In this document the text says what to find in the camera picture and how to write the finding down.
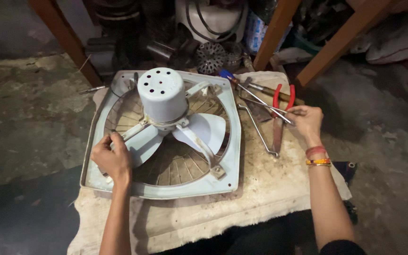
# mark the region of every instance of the hand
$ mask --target hand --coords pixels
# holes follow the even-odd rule
[[[114,186],[128,187],[132,182],[132,157],[117,132],[104,136],[91,152],[91,159],[114,181]]]
[[[320,125],[324,114],[319,107],[300,105],[287,110],[286,118],[295,122],[298,131],[305,137],[308,147],[322,145],[320,141]]]

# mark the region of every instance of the fan frame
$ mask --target fan frame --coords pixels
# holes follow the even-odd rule
[[[106,192],[112,191],[113,182],[108,182],[107,177],[100,173],[97,165],[90,159],[90,154],[92,147],[103,137],[106,118],[113,105],[119,100],[117,95],[123,96],[129,91],[130,84],[133,83],[135,72],[142,75],[146,71],[123,70],[116,73],[110,85],[114,93],[108,90],[100,107],[94,114],[80,178],[80,186],[83,188]],[[216,96],[228,115],[231,132],[227,148],[219,160],[219,165],[223,167],[226,174],[220,179],[216,179],[207,171],[204,175],[195,180],[171,186],[156,186],[133,182],[132,196],[165,200],[227,193],[235,191],[238,188],[241,124],[229,81],[221,77],[191,72],[178,71],[178,73],[184,81],[196,84],[187,90],[188,98],[208,86],[213,86]]]

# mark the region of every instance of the exhaust fan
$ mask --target exhaust fan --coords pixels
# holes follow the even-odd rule
[[[119,71],[93,119],[82,187],[112,190],[89,156],[114,129],[132,153],[134,196],[175,199],[238,187],[241,127],[227,79],[170,68]]]

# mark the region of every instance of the concrete floor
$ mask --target concrete floor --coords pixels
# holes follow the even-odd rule
[[[0,184],[80,165],[94,114],[64,55],[0,62]],[[358,162],[355,227],[368,254],[408,255],[408,72],[338,61],[299,96],[324,113],[332,159]]]

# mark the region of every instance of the sleeve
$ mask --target sleeve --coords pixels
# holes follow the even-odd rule
[[[319,255],[366,255],[366,253],[352,241],[336,240],[322,247]]]

